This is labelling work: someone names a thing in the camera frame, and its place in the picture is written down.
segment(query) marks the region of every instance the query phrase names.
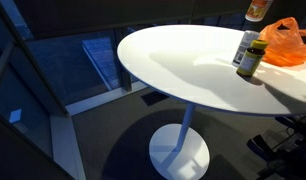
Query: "table pedestal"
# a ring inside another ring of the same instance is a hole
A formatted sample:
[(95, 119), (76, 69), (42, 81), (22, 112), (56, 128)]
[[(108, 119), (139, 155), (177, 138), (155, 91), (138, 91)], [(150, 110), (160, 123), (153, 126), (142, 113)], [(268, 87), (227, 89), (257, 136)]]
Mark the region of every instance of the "table pedestal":
[(195, 105), (188, 105), (182, 125), (165, 125), (151, 138), (151, 161), (166, 179), (200, 179), (208, 168), (207, 145), (196, 131), (189, 128), (194, 108)]

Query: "table top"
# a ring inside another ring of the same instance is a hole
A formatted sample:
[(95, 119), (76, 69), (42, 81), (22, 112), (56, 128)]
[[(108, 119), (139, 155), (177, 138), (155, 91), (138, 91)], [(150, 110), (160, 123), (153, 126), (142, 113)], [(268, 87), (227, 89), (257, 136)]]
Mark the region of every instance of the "table top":
[(207, 108), (257, 116), (306, 113), (306, 63), (261, 62), (251, 78), (231, 65), (244, 32), (199, 25), (147, 28), (118, 46), (122, 65), (140, 81)]

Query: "round table base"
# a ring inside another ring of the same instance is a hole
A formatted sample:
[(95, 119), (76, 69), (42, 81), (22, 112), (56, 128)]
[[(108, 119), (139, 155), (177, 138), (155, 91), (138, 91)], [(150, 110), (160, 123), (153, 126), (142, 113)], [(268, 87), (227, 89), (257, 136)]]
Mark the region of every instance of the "round table base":
[(183, 147), (176, 149), (180, 124), (159, 128), (150, 141), (150, 158), (155, 169), (166, 179), (200, 179), (206, 172), (210, 155), (203, 138), (189, 128)]

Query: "jar lid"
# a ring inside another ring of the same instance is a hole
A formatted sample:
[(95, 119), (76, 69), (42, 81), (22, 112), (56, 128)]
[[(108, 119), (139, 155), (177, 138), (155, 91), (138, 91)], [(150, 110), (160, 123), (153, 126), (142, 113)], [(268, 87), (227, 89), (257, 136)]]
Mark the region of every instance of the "jar lid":
[(253, 40), (251, 43), (251, 47), (256, 49), (265, 49), (267, 45), (269, 45), (269, 43), (263, 40)]

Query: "plastic bag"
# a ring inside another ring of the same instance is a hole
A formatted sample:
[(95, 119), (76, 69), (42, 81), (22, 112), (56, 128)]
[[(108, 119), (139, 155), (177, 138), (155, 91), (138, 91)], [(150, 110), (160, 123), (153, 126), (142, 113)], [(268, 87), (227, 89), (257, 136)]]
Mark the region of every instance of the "plastic bag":
[[(279, 30), (281, 25), (288, 29)], [(306, 44), (301, 36), (306, 36), (306, 30), (299, 30), (293, 17), (266, 26), (259, 37), (269, 42), (263, 61), (280, 67), (303, 64), (306, 61)]]

